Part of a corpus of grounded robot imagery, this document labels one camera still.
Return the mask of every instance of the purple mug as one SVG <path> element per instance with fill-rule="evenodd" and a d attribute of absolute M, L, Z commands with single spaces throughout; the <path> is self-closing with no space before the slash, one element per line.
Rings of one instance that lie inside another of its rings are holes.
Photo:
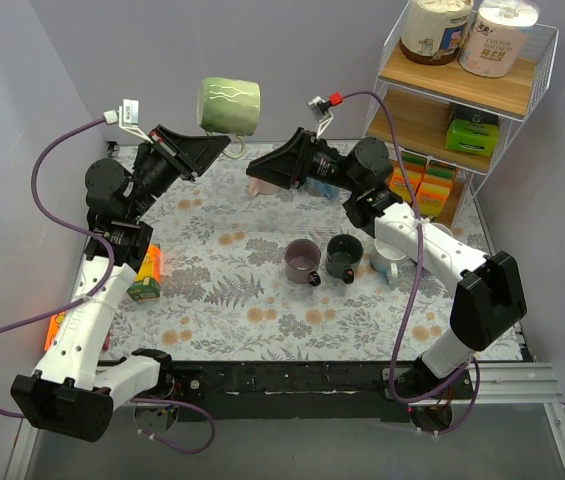
<path fill-rule="evenodd" d="M 293 240 L 284 252 L 286 276 L 295 283 L 317 287 L 322 283 L 317 271 L 320 257 L 320 248 L 311 240 Z"/>

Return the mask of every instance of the paper roll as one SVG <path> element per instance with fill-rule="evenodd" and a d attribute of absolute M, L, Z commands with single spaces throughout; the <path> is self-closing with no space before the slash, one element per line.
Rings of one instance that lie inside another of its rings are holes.
<path fill-rule="evenodd" d="M 473 0 L 411 0 L 400 44 L 404 55 L 428 65 L 453 61 L 472 8 Z"/>
<path fill-rule="evenodd" d="M 483 77 L 503 77 L 520 54 L 538 8 L 525 0 L 484 0 L 460 53 L 460 65 Z"/>

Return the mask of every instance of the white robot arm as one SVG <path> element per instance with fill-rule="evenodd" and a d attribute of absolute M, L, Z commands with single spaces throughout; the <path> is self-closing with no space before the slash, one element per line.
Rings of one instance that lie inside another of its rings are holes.
<path fill-rule="evenodd" d="M 107 112 L 108 123 L 117 120 Z M 31 376 L 18 375 L 11 396 L 37 428 L 96 441 L 113 410 L 139 393 L 161 398 L 172 388 L 170 356 L 140 349 L 124 362 L 96 375 L 102 344 L 118 304 L 135 280 L 153 229 L 142 215 L 178 178 L 195 181 L 230 143 L 227 136 L 186 137 L 158 125 L 149 135 L 137 127 L 137 102 L 125 101 L 120 128 L 143 140 L 133 172 L 112 158 L 94 162 L 85 176 L 89 230 L 108 240 L 114 267 L 93 297 L 87 292 L 102 280 L 109 255 L 91 239 L 82 257 L 72 300 L 84 303 L 66 313 L 44 357 Z"/>
<path fill-rule="evenodd" d="M 343 156 L 313 132 L 299 128 L 284 146 L 253 160 L 247 175 L 282 188 L 297 187 L 310 177 L 350 191 L 343 206 L 351 223 L 417 261 L 418 221 L 411 207 L 387 187 L 392 171 L 381 140 L 364 138 Z M 426 222 L 422 228 L 423 267 L 444 283 L 454 303 L 450 329 L 414 362 L 412 371 L 398 378 L 398 392 L 405 396 L 419 396 L 442 384 L 526 314 L 513 257 L 505 252 L 491 257 Z"/>

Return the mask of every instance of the floral tablecloth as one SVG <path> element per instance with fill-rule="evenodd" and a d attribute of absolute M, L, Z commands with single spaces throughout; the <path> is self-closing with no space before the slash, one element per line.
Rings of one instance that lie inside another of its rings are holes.
<path fill-rule="evenodd" d="M 351 144 L 334 143 L 342 151 Z M 250 144 L 246 158 L 221 157 L 196 183 L 178 181 L 144 220 L 162 248 L 162 295 L 120 305 L 103 358 L 158 348 L 181 360 L 388 360 L 415 266 L 401 267 L 389 283 L 366 253 L 352 285 L 320 266 L 317 288 L 290 282 L 285 246 L 310 238 L 324 252 L 340 232 L 358 237 L 366 252 L 372 239 L 353 228 L 337 202 L 306 192 L 281 190 L 251 199 L 246 163 L 278 145 Z M 135 148 L 118 159 L 131 168 Z M 487 249 L 480 220 L 467 205 L 454 228 L 470 246 Z M 400 351 L 413 360 L 448 326 L 452 299 L 425 272 Z M 520 360 L 513 330 L 488 350 L 485 360 Z"/>

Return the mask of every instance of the red connector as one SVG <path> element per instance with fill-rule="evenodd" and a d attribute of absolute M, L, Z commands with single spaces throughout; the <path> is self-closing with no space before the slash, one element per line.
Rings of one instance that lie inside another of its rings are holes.
<path fill-rule="evenodd" d="M 331 106 L 336 107 L 342 103 L 342 94 L 340 92 L 335 92 L 329 97 L 329 100 L 331 101 Z"/>

